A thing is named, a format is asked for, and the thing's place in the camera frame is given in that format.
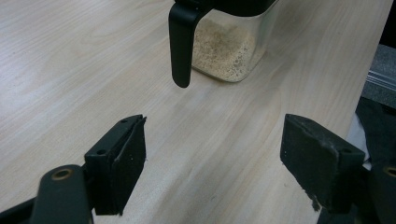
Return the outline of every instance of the clear plastic container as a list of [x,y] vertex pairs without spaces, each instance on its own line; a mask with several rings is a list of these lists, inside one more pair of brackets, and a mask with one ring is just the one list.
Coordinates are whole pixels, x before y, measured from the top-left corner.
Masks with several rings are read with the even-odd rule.
[[278,2],[256,17],[210,11],[195,30],[192,68],[228,82],[247,77],[266,51]]

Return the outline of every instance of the screw hole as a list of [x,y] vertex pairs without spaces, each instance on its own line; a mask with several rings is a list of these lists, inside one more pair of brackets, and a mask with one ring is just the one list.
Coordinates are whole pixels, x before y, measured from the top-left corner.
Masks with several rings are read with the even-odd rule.
[[72,175],[72,173],[73,171],[70,169],[62,169],[55,172],[51,178],[53,180],[63,180],[63,179],[67,179],[70,175]]
[[396,177],[396,168],[395,167],[385,167],[384,168],[385,173],[387,173],[390,176]]
[[98,155],[104,155],[106,154],[106,151],[104,149],[100,149],[99,151],[96,152]]

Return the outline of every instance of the light wood surface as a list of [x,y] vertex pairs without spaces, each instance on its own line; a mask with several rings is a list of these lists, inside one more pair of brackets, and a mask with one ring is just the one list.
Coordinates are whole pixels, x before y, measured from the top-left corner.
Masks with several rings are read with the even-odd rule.
[[0,2],[0,210],[118,120],[148,117],[123,217],[96,223],[315,223],[279,159],[286,113],[346,136],[391,0],[280,0],[266,55],[237,84],[171,78],[171,0]]

